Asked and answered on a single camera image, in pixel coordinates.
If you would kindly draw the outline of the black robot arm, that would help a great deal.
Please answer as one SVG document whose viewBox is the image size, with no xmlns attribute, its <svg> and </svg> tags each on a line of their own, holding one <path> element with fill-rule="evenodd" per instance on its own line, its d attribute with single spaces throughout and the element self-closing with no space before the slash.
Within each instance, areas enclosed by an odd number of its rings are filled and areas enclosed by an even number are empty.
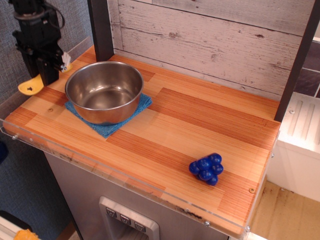
<svg viewBox="0 0 320 240">
<path fill-rule="evenodd" d="M 16 39 L 16 49 L 32 78 L 40 75 L 47 86 L 59 79 L 59 72 L 65 69 L 63 50 L 58 45 L 61 29 L 65 26 L 58 20 L 61 12 L 45 0 L 10 0 L 14 7 L 14 18 L 20 30 L 12 35 Z"/>
</svg>

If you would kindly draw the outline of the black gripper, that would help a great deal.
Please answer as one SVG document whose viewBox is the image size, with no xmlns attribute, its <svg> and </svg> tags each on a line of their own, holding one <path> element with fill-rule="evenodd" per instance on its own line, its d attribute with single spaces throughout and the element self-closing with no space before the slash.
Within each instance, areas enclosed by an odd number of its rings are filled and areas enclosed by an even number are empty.
<svg viewBox="0 0 320 240">
<path fill-rule="evenodd" d="M 31 78 L 38 74 L 43 85 L 48 86 L 59 79 L 59 70 L 63 65 L 63 51 L 58 45 L 61 38 L 61 26 L 56 14 L 20 15 L 15 14 L 20 31 L 12 35 L 16 38 L 17 49 Z"/>
</svg>

